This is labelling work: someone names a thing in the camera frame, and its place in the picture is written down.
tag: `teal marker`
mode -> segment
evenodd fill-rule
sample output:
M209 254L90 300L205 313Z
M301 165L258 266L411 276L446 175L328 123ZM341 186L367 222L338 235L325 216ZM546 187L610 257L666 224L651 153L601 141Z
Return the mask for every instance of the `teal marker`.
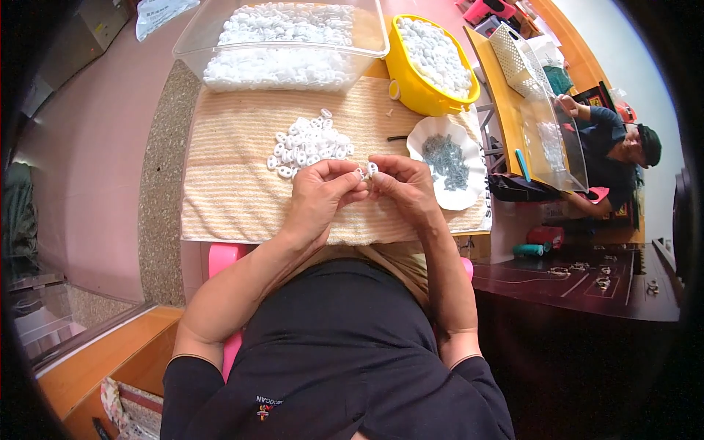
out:
M542 244L517 244L513 247L513 255L537 255L542 256L545 248Z
M526 165L526 160L523 157L523 152L519 149L516 149L516 159L518 159L518 166L521 167L521 171L523 172L523 178L526 179L526 182L530 182L530 174L528 174L528 165Z

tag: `black cap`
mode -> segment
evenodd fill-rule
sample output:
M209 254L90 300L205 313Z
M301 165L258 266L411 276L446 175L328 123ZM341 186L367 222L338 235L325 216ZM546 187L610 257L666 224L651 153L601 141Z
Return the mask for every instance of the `black cap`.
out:
M647 125L638 124L638 134L641 137L643 152L646 155L646 165L655 166L660 162L660 154L662 154L662 144L658 133Z

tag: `white plastic basket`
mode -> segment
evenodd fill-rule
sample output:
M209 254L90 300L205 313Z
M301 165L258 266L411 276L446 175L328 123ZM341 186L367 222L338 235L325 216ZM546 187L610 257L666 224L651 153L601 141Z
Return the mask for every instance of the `white plastic basket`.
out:
M506 82L524 97L544 88L553 94L548 77L538 62L538 57L526 40L507 24L501 23L489 37Z

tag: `logo on shirt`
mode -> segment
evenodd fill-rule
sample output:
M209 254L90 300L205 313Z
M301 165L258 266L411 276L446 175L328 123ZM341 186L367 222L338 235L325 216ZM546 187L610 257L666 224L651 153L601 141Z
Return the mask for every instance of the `logo on shirt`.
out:
M257 411L259 420L263 422L265 418L269 417L269 412L275 406L281 405L283 402L284 401L278 401L273 398L257 396L257 403L262 403L262 405L259 405L259 411Z

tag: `yellow plastic basket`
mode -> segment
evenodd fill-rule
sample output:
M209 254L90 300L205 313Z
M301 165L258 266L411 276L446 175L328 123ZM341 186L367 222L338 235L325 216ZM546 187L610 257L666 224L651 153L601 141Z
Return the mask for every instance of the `yellow plastic basket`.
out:
M408 52L403 45L401 34L398 33L398 19L408 17L411 20L422 20L433 24L443 30L445 35L452 39L460 54L460 60L465 68L472 72L472 88L466 100L457 99L443 93L440 89L425 80L410 63ZM470 104L479 99L479 83L474 76L472 67L462 47L455 37L447 32L442 26L438 26L432 21L417 15L401 14L394 17L391 22L391 33L389 33L390 50L386 56L386 67L389 69L391 84L389 85L389 97L400 100L404 106L426 116L456 115L470 109Z

